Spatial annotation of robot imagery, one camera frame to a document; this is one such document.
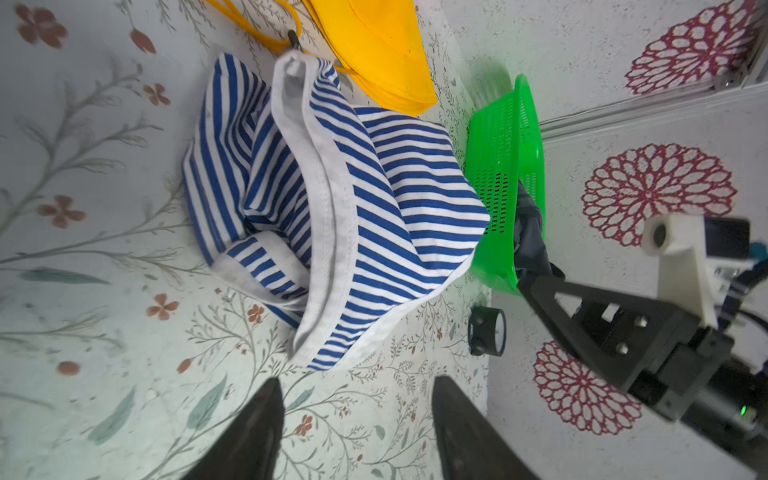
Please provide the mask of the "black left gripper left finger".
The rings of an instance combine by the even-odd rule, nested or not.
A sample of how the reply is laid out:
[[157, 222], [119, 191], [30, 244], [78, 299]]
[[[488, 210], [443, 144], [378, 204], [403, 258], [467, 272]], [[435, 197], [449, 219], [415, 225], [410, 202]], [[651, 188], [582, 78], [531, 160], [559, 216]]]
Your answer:
[[271, 377], [183, 479], [272, 479], [281, 450], [284, 416], [281, 384]]

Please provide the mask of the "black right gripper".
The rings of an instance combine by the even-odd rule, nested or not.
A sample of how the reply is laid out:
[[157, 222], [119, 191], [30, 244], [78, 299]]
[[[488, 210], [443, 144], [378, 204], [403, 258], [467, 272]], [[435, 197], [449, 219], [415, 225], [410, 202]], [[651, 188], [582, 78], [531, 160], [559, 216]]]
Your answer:
[[667, 420], [732, 361], [730, 336], [668, 301], [534, 274], [518, 289], [566, 353]]

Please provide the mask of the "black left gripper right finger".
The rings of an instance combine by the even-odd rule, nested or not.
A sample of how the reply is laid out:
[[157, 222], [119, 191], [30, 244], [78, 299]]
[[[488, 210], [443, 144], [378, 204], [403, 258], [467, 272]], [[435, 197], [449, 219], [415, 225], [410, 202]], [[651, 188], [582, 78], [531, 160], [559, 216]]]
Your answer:
[[435, 378], [432, 415], [442, 477], [458, 479], [535, 479], [458, 384]]

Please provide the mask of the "blue white striped tank top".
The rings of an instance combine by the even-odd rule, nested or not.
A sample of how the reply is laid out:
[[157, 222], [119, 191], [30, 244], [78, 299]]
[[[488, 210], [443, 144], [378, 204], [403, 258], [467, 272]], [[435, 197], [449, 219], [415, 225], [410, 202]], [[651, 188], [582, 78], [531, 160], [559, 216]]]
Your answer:
[[331, 63], [295, 50], [270, 80], [217, 58], [182, 176], [211, 270], [316, 371], [369, 357], [469, 269], [489, 223], [444, 127], [350, 104]]

